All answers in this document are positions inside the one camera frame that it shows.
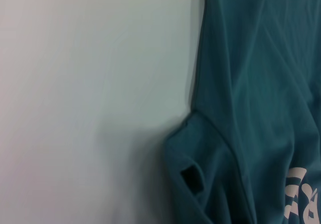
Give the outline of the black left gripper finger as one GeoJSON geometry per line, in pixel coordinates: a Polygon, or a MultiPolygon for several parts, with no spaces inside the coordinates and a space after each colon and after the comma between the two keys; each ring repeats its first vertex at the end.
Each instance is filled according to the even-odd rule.
{"type": "Polygon", "coordinates": [[[201,172],[197,167],[188,167],[182,170],[181,176],[192,194],[199,194],[204,190],[201,172]]]}

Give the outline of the teal FREE! print t-shirt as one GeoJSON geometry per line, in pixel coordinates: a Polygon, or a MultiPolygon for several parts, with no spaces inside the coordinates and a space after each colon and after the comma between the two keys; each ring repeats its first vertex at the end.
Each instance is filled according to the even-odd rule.
{"type": "Polygon", "coordinates": [[[195,77],[165,142],[176,224],[321,224],[321,0],[205,0],[195,77]]]}

